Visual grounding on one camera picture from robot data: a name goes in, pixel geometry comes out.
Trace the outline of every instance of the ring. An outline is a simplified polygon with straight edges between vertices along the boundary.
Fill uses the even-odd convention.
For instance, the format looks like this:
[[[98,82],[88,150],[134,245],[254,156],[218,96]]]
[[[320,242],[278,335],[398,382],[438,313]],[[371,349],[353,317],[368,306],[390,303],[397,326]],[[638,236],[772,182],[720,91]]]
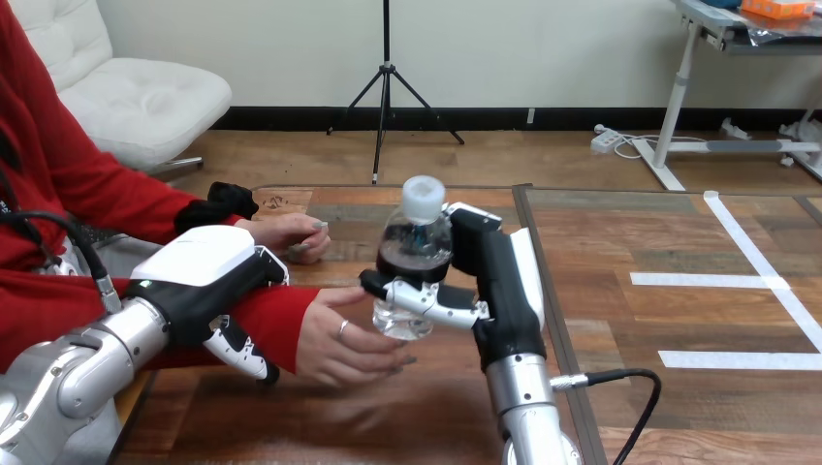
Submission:
[[[342,341],[342,331],[345,330],[346,326],[348,326],[348,320],[343,320],[342,324],[339,326],[339,332],[336,334],[337,341]]]

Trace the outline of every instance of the person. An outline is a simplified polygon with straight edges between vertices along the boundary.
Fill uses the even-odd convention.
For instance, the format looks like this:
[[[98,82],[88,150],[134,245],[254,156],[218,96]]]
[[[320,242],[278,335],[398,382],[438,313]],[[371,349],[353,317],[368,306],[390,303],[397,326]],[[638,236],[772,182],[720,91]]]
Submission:
[[[0,0],[0,181],[0,215],[69,212],[84,224],[127,234],[130,239],[120,248],[132,252],[168,243],[182,233],[180,216],[196,216],[207,203],[122,167],[95,147],[60,103],[8,0]],[[331,241],[327,228],[316,227],[318,221],[302,214],[253,222],[227,215],[214,223],[244,228],[258,244],[279,253],[302,244],[300,261],[310,264]],[[116,265],[145,253],[102,255]],[[60,272],[74,256],[66,233],[50,222],[0,225],[0,373],[26,348],[103,315],[91,278]],[[127,283],[114,281],[119,291]],[[249,294],[231,315],[269,361],[340,387],[385,378],[410,360],[399,341],[346,325],[333,310],[365,298],[360,288],[273,287]],[[158,356],[151,368],[215,360],[202,349],[178,348]]]

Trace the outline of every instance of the white armchair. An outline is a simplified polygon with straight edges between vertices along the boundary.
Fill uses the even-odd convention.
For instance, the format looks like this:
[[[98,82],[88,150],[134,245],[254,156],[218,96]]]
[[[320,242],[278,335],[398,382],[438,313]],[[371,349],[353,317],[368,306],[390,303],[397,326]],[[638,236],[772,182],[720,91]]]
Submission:
[[[229,108],[229,84],[176,63],[112,58],[96,0],[11,0],[63,105],[104,151],[141,171],[168,163]]]

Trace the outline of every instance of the woman's hand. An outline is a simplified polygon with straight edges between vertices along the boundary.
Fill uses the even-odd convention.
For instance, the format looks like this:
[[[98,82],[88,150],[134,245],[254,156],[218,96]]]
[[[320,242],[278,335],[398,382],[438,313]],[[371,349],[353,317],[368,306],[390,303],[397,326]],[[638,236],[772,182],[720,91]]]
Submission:
[[[325,223],[302,213],[288,213],[262,221],[239,220],[235,226],[248,230],[257,244],[299,264],[317,262],[332,242]]]
[[[399,350],[401,341],[347,324],[332,310],[365,300],[362,288],[323,289],[308,306],[297,345],[297,374],[341,387],[394,375],[417,361]]]

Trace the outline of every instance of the red sleeve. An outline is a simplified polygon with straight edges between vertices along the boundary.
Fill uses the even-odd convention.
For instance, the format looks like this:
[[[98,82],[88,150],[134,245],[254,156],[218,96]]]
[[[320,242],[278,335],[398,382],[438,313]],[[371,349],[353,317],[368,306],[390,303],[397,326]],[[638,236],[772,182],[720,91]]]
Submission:
[[[302,317],[319,292],[316,288],[292,286],[265,288],[250,294],[231,316],[268,361],[297,373]]]
[[[127,284],[126,279],[114,280],[119,291]],[[294,372],[302,316],[318,292],[292,287],[260,290],[241,302],[233,315],[270,361]],[[25,349],[53,341],[102,315],[91,278],[0,270],[0,373]],[[146,369],[215,363],[219,361],[204,349],[174,349],[152,360]]]
[[[29,44],[9,3],[0,0],[0,32],[11,63],[4,73],[16,84],[31,112],[46,156],[51,181],[63,206],[82,221],[165,244],[177,236],[174,216],[193,196],[143,173],[125,168],[102,153],[70,114],[54,89],[46,67]]]

